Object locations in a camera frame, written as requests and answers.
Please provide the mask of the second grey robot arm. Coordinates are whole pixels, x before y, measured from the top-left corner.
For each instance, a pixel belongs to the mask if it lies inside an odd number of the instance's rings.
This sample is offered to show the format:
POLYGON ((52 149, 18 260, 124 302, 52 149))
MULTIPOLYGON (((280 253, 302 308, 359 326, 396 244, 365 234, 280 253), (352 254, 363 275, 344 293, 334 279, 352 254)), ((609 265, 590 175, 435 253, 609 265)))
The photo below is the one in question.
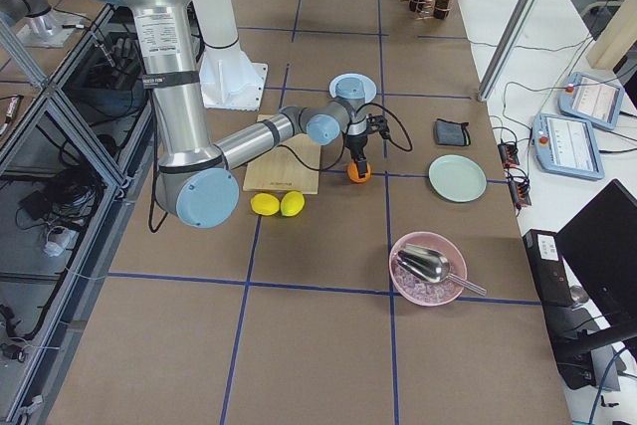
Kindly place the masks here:
POLYGON ((38 18, 51 9, 48 0, 1 0, 1 19, 13 27, 23 18, 38 18))

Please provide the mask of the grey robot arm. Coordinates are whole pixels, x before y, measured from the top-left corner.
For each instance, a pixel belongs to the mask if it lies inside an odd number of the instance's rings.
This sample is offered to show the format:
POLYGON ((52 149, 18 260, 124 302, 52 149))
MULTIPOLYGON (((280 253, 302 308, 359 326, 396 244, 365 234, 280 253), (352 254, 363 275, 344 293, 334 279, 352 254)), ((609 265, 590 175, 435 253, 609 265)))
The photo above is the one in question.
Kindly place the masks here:
POLYGON ((343 74, 320 108, 288 106, 274 116, 213 141, 210 106, 244 106, 264 84, 266 68, 242 51, 231 0, 103 0, 127 7, 144 64, 143 85, 154 103, 164 151, 155 197, 167 213, 211 228, 234 211, 239 185, 233 169, 304 133, 326 145, 341 138, 350 149, 368 130, 374 82, 343 74))

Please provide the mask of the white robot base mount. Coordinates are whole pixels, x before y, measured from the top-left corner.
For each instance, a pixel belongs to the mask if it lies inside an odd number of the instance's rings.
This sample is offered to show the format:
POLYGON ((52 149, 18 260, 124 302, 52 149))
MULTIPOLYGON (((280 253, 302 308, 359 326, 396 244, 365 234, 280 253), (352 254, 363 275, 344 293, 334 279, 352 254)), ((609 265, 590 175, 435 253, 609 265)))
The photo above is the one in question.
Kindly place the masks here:
POLYGON ((231 0, 193 0, 203 39, 201 91, 207 107, 256 110, 268 66, 243 51, 231 0))

